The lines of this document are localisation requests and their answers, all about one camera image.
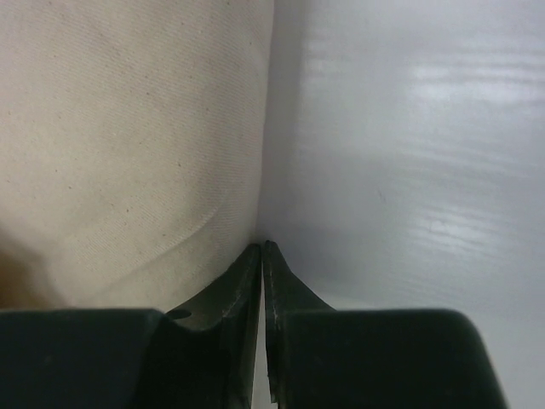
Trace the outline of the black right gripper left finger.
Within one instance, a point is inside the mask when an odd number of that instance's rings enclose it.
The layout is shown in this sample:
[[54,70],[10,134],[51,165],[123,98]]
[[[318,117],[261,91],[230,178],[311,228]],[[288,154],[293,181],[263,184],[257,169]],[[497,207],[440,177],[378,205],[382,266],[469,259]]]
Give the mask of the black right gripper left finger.
[[261,251],[196,296],[151,308],[4,311],[4,408],[248,408]]

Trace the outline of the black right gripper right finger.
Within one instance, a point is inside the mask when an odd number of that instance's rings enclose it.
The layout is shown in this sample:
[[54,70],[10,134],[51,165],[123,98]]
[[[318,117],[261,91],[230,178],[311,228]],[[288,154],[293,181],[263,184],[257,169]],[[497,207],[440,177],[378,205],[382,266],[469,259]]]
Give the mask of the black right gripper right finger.
[[280,408],[503,408],[485,345],[449,309],[337,310],[262,249],[267,373]]

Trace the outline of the beige cloth drape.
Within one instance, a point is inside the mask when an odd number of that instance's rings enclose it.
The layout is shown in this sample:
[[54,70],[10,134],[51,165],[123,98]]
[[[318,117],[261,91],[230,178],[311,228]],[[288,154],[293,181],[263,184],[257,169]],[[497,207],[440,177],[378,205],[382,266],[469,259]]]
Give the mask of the beige cloth drape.
[[1,305],[186,301],[254,235],[271,1],[1,4]]

